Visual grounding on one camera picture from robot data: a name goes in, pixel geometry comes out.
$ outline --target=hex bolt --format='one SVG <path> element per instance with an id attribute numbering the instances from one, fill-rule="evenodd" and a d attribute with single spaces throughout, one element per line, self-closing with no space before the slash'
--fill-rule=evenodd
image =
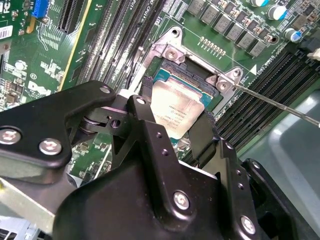
<path id="1" fill-rule="evenodd" d="M 189 208 L 189 199 L 183 192 L 176 191 L 173 195 L 173 200 L 175 205 L 181 210 L 187 210 Z"/>
<path id="2" fill-rule="evenodd" d="M 253 235 L 256 233 L 256 228 L 255 228 L 254 224 L 247 216 L 241 217 L 241 224 L 248 234 Z"/>
<path id="3" fill-rule="evenodd" d="M 21 134 L 10 128 L 5 128 L 0 130 L 0 144 L 12 145 L 19 142 L 21 139 Z"/>
<path id="4" fill-rule="evenodd" d="M 45 155 L 57 155 L 61 152 L 61 143 L 53 138 L 47 138 L 39 144 L 39 150 Z"/>

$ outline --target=mounting hole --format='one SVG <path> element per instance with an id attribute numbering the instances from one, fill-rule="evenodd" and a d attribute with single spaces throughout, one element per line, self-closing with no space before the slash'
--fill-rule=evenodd
<path id="1" fill-rule="evenodd" d="M 244 189 L 244 186 L 241 183 L 238 183 L 238 188 L 240 188 L 241 190 Z"/>
<path id="2" fill-rule="evenodd" d="M 161 153 L 162 153 L 163 156 L 168 156 L 168 155 L 169 155 L 167 149 L 162 149 L 162 152 L 161 152 Z"/>
<path id="3" fill-rule="evenodd" d="M 273 37 L 270 39 L 270 43 L 271 43 L 271 44 L 277 44 L 278 41 L 279 41 L 278 36 L 273 36 Z"/>
<path id="4" fill-rule="evenodd" d="M 100 90 L 101 90 L 102 92 L 104 92 L 105 94 L 109 94 L 109 93 L 111 93 L 110 89 L 109 89 L 109 88 L 107 88 L 106 86 L 104 86 L 104 87 L 100 87 Z"/>
<path id="5" fill-rule="evenodd" d="M 111 125 L 111 127 L 113 129 L 117 129 L 120 126 L 120 124 L 121 124 L 121 121 L 120 120 L 116 120 L 116 119 L 112 120 L 111 123 L 110 123 L 110 125 Z"/>
<path id="6" fill-rule="evenodd" d="M 173 30 L 172 30 L 172 35 L 173 35 L 174 37 L 178 37 L 178 36 L 179 36 L 179 32 L 178 32 L 177 30 L 173 29 Z"/>

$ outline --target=green circuit board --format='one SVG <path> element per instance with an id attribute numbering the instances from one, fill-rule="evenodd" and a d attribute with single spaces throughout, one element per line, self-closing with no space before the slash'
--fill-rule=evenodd
<path id="1" fill-rule="evenodd" d="M 243 70 L 241 83 L 249 86 L 288 44 L 289 40 L 284 36 L 286 29 L 294 28 L 304 38 L 319 26 L 320 3 L 317 0 L 270 0 L 262 7 L 253 7 L 249 0 L 202 0 L 199 2 L 203 5 L 196 13 L 191 8 L 195 1 L 199 0 L 163 2 L 163 9 L 156 21 L 147 27 L 148 32 L 144 33 L 147 37 L 137 62 L 138 69 L 152 44 L 170 28 L 178 26 L 182 29 L 184 48 L 223 73 L 234 67 L 240 67 Z M 128 73 L 124 63 L 133 53 L 134 43 L 139 40 L 139 35 L 132 34 L 128 46 L 124 49 L 121 43 L 131 29 L 140 27 L 147 16 L 149 18 L 152 16 L 147 11 L 137 14 L 140 4 L 143 3 L 145 9 L 150 10 L 156 9 L 156 4 L 161 3 L 159 0 L 85 0 L 75 30 L 67 34 L 59 29 L 65 0 L 51 0 L 45 17 L 37 19 L 32 17 L 35 2 L 36 0 L 0 0 L 0 15 L 3 19 L 0 21 L 0 47 L 4 44 L 9 45 L 9 49 L 5 49 L 1 59 L 0 111 L 92 80 L 92 77 L 81 78 L 81 76 L 88 66 L 87 60 L 95 52 L 97 47 L 95 40 L 99 37 L 97 33 L 101 28 L 117 29 L 117 31 L 113 36 L 109 36 L 110 58 L 101 61 L 101 68 L 96 70 L 101 74 L 97 74 L 97 78 L 94 79 L 104 81 L 116 90 L 121 89 L 127 77 L 124 73 Z M 268 9 L 275 4 L 287 7 L 288 12 L 284 19 L 278 21 L 268 19 Z M 124 6 L 127 6 L 127 11 L 123 13 L 122 21 L 114 26 L 112 19 L 119 17 L 120 9 Z M 313 9 L 306 14 L 309 6 Z M 216 9 L 219 17 L 208 23 L 208 20 L 204 19 L 204 14 L 209 7 Z M 242 20 L 238 18 L 244 13 L 245 17 Z M 218 19 L 222 17 L 228 22 L 219 23 Z M 137 26 L 130 27 L 130 23 L 133 22 Z M 228 28 L 235 24 L 239 25 L 243 29 L 242 35 L 249 33 L 253 38 L 251 45 L 254 46 L 246 48 L 241 40 L 230 40 L 226 33 L 221 33 L 226 24 Z M 6 30 L 4 34 L 7 34 L 3 39 L 1 29 L 3 32 Z M 261 52 L 259 46 L 253 51 L 256 43 L 261 44 L 260 47 L 263 46 Z M 162 59 L 155 58 L 145 75 L 154 76 L 161 64 Z M 106 72 L 109 74 L 107 79 L 104 76 Z M 219 95 L 213 99 L 209 110 L 214 110 L 215 117 L 219 120 L 239 95 L 240 93 L 235 94 L 223 104 L 219 104 L 223 100 Z M 88 142 L 87 146 L 75 147 L 71 174 L 82 179 L 85 176 L 93 179 L 97 174 L 97 166 L 103 165 L 101 173 L 107 171 L 112 161 L 111 151 L 108 151 L 110 143 L 110 136 L 98 135 L 92 142 Z M 183 159 L 186 153 L 187 151 L 180 152 L 179 159 Z"/>

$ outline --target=screw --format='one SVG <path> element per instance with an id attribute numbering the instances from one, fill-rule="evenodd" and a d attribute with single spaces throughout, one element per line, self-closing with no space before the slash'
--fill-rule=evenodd
<path id="1" fill-rule="evenodd" d="M 136 101 L 140 104 L 146 104 L 146 101 L 142 97 L 137 97 Z"/>
<path id="2" fill-rule="evenodd" d="M 225 85 L 224 83 L 219 86 L 219 88 L 220 88 L 221 90 L 225 90 L 226 87 L 227 87 L 227 85 Z"/>
<path id="3" fill-rule="evenodd" d="M 105 94 L 111 93 L 110 89 L 107 88 L 107 87 L 100 87 L 100 90 L 101 90 L 102 92 L 104 92 Z"/>
<path id="4" fill-rule="evenodd" d="M 187 210 L 189 208 L 189 199 L 181 191 L 176 191 L 173 195 L 175 205 L 181 210 Z"/>
<path id="5" fill-rule="evenodd" d="M 177 58 L 177 54 L 174 51 L 168 51 L 166 57 L 170 60 L 175 60 Z"/>
<path id="6" fill-rule="evenodd" d="M 260 166 L 256 161 L 253 161 L 252 164 L 256 169 L 260 169 Z"/>
<path id="7" fill-rule="evenodd" d="M 57 155 L 61 152 L 61 143 L 53 138 L 47 138 L 39 144 L 40 151 L 45 155 Z"/>
<path id="8" fill-rule="evenodd" d="M 21 134 L 14 129 L 6 128 L 0 130 L 0 144 L 16 144 L 20 139 Z"/>
<path id="9" fill-rule="evenodd" d="M 254 224 L 252 223 L 252 221 L 248 217 L 242 216 L 241 223 L 242 223 L 243 228 L 246 230 L 246 232 L 248 234 L 255 234 L 256 233 L 256 228 L 255 228 Z"/>

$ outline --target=metal rod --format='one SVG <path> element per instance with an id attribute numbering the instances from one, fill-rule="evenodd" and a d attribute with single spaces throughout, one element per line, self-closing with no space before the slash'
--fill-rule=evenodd
<path id="1" fill-rule="evenodd" d="M 245 92 L 245 93 L 247 93 L 247 94 L 250 94 L 250 95 L 252 95 L 252 96 L 254 96 L 254 97 L 258 98 L 258 99 L 261 99 L 261 100 L 263 100 L 263 101 L 265 101 L 265 102 L 267 102 L 267 103 L 269 103 L 269 104 L 271 104 L 271 105 L 273 105 L 273 106 L 275 106 L 275 107 L 277 107 L 277 108 L 279 108 L 279 109 L 281 109 L 281 110 L 283 110 L 283 111 L 286 111 L 286 112 L 288 112 L 288 113 L 291 113 L 291 114 L 297 116 L 298 118 L 301 118 L 301 119 L 303 119 L 303 120 L 306 120 L 306 121 L 308 121 L 309 123 L 311 123 L 311 124 L 313 124 L 313 125 L 316 125 L 318 128 L 320 128 L 320 121 L 317 121 L 317 120 L 315 120 L 315 119 L 313 119 L 313 118 L 305 115 L 304 113 L 302 113 L 302 112 L 300 112 L 300 111 L 297 111 L 297 110 L 295 110 L 295 109 L 293 109 L 293 108 L 291 108 L 291 107 L 288 107 L 288 106 L 286 106 L 286 105 L 283 105 L 283 104 L 281 104 L 281 103 L 278 103 L 278 102 L 276 102 L 276 101 L 273 101 L 272 99 L 267 98 L 267 97 L 265 97 L 265 96 L 263 96 L 263 95 L 261 95 L 261 94 L 259 94 L 259 93 L 256 93 L 255 91 L 252 91 L 252 90 L 250 90 L 250 89 L 248 89 L 248 88 L 246 88 L 246 87 L 244 87 L 244 86 L 241 86 L 241 85 L 239 85 L 239 84 L 237 84 L 237 83 L 235 83 L 235 82 L 232 82 L 232 84 L 233 84 L 233 86 L 235 86 L 237 89 L 239 89 L 239 90 L 241 90 L 241 91 L 243 91 L 243 92 Z"/>

